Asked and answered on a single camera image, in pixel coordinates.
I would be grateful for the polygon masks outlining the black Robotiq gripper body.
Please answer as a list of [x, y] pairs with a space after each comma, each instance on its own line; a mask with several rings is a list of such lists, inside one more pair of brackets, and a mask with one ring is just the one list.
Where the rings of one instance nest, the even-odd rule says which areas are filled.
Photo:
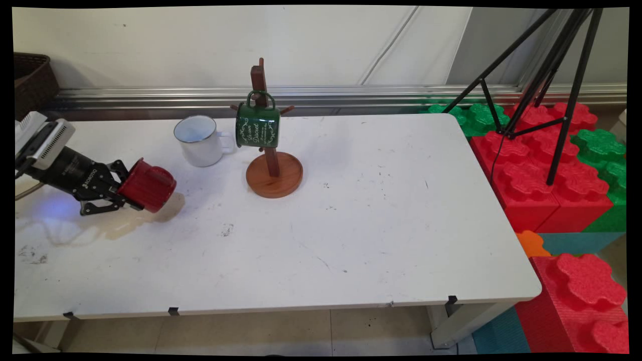
[[117, 176], [110, 173], [106, 165], [65, 146], [50, 167], [38, 169], [30, 166], [25, 174], [79, 201], [79, 195], [117, 194], [122, 184], [117, 182]]

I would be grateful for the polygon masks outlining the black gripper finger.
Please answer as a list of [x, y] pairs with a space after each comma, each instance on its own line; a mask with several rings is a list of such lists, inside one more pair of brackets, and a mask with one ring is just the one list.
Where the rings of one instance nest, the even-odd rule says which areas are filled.
[[89, 196], [79, 195], [81, 204], [80, 215], [90, 216], [117, 211], [122, 208], [133, 208], [136, 211], [143, 211], [142, 204], [117, 194], [92, 194]]
[[106, 167], [110, 173], [117, 176], [117, 182], [119, 184], [126, 182], [127, 178], [130, 176], [130, 172], [121, 160], [115, 160], [114, 162], [108, 163]]

